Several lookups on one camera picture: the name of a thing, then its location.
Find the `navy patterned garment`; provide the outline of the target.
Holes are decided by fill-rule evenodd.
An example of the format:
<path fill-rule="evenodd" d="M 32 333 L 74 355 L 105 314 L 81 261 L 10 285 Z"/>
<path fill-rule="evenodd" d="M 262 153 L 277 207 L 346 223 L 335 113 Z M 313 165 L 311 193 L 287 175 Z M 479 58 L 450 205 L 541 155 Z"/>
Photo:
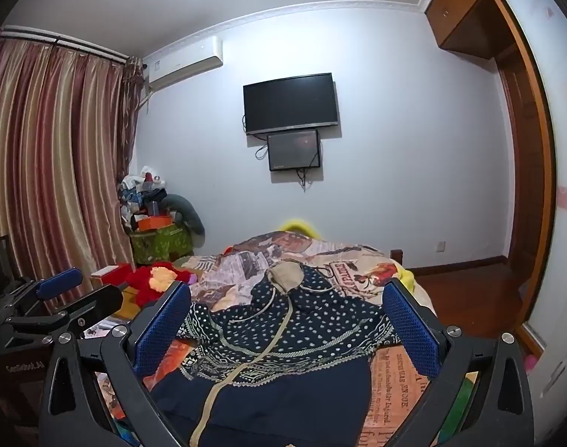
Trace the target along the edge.
<path fill-rule="evenodd" d="M 399 343 L 381 304 L 295 262 L 268 269 L 246 305 L 192 305 L 177 335 L 194 349 L 151 395 L 187 446 L 352 446 L 373 356 Z"/>

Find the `red white box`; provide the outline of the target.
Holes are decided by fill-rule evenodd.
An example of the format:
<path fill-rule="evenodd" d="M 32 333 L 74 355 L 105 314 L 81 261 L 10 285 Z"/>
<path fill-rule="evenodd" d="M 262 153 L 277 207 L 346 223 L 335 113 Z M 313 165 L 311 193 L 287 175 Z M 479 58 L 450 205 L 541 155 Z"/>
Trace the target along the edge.
<path fill-rule="evenodd" d="M 132 272 L 132 266 L 129 263 L 118 263 L 107 265 L 102 269 L 93 272 L 89 277 L 95 285 L 111 285 L 120 286 L 126 282 L 127 276 Z"/>

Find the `red plush toy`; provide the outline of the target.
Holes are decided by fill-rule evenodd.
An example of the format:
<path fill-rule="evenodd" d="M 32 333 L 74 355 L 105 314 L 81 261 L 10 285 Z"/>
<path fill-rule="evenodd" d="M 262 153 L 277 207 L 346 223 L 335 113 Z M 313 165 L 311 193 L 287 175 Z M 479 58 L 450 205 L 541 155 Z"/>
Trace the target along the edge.
<path fill-rule="evenodd" d="M 125 284 L 136 291 L 134 303 L 142 308 L 157 301 L 172 283 L 189 283 L 192 276 L 186 269 L 177 269 L 170 262 L 159 261 L 152 265 L 142 265 L 134 269 L 132 267 Z"/>

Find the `green storage box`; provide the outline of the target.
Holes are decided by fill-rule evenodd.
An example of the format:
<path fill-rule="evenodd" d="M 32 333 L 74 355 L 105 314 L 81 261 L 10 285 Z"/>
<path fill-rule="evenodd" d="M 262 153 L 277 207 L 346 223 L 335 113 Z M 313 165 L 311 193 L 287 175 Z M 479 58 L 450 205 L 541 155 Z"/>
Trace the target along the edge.
<path fill-rule="evenodd" d="M 134 262 L 149 265 L 159 261 L 174 262 L 193 253 L 193 241 L 187 227 L 175 224 L 143 232 L 129 234 Z"/>

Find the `printed newspaper bedspread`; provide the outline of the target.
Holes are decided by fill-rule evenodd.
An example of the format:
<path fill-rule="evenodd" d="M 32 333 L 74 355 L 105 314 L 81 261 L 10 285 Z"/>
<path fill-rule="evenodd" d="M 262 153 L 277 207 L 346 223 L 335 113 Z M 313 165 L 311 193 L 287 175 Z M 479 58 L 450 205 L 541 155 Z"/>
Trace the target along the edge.
<path fill-rule="evenodd" d="M 143 377 L 187 446 L 386 446 L 428 380 L 383 309 L 403 265 L 365 246 L 285 232 L 219 256 L 184 315 L 154 327 Z"/>

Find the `orange box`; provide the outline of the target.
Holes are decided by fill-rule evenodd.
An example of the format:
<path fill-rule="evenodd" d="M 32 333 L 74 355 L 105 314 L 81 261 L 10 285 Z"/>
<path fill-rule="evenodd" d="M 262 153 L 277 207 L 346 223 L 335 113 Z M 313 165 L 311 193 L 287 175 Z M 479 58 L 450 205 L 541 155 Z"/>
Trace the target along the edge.
<path fill-rule="evenodd" d="M 170 215 L 147 216 L 137 221 L 137 230 L 146 232 L 168 227 L 173 223 Z"/>

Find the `pile of clutter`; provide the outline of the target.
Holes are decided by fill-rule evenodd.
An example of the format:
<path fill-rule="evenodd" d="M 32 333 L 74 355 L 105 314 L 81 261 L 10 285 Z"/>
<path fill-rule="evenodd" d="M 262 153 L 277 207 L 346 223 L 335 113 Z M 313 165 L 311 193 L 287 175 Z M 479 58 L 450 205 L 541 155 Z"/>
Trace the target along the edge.
<path fill-rule="evenodd" d="M 129 232 L 137 231 L 140 221 L 165 215 L 161 202 L 166 197 L 166 181 L 154 168 L 144 165 L 139 174 L 126 175 L 118 188 L 124 228 Z"/>

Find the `grey neck pillow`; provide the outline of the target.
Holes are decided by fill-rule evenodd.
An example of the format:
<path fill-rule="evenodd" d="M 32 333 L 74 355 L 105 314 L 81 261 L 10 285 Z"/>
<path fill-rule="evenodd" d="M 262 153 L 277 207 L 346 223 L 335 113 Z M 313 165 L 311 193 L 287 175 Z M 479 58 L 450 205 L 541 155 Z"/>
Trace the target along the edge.
<path fill-rule="evenodd" d="M 191 232 L 191 240 L 195 248 L 200 248 L 206 241 L 206 230 L 201 217 L 193 204 L 183 196 L 168 194 L 160 202 L 163 211 L 174 214 L 174 223 L 185 226 Z"/>

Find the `striped red gold curtain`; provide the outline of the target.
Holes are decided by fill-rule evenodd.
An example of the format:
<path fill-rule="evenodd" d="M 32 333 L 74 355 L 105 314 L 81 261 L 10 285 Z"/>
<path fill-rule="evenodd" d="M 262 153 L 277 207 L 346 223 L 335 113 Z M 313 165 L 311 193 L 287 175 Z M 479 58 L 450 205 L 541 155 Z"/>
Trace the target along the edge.
<path fill-rule="evenodd" d="M 0 39 L 0 236 L 20 275 L 132 262 L 119 188 L 143 82 L 138 58 Z"/>

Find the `yellow pillow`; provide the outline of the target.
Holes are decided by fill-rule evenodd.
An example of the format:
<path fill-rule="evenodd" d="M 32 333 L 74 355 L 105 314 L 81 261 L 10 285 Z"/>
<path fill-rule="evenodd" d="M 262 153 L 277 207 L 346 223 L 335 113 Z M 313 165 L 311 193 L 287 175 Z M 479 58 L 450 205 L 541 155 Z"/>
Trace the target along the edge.
<path fill-rule="evenodd" d="M 278 228 L 279 231 L 302 234 L 312 239 L 320 239 L 319 232 L 307 221 L 302 219 L 289 219 Z"/>

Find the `white air conditioner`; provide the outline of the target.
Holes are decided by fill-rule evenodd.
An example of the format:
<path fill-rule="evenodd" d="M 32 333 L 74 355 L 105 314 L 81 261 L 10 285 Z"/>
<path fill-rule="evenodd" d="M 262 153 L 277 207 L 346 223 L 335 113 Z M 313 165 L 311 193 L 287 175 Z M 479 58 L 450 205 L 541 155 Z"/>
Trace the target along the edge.
<path fill-rule="evenodd" d="M 154 58 L 147 68 L 149 89 L 159 91 L 222 65 L 222 41 L 219 37 L 209 37 Z"/>

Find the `small black wall monitor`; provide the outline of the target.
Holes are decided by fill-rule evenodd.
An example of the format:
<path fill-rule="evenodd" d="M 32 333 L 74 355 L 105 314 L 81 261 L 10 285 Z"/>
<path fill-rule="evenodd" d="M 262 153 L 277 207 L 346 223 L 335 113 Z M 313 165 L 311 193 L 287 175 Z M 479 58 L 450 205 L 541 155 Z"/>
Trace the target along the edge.
<path fill-rule="evenodd" d="M 317 129 L 278 132 L 267 137 L 271 172 L 320 168 L 321 147 Z"/>

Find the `large black wall television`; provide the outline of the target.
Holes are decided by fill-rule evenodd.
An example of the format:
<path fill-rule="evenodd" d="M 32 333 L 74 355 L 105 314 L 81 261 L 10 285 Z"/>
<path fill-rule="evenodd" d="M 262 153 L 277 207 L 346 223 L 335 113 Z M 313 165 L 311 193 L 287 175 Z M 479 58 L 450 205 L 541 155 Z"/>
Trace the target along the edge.
<path fill-rule="evenodd" d="M 331 73 L 245 85 L 243 105 L 247 135 L 339 124 Z"/>

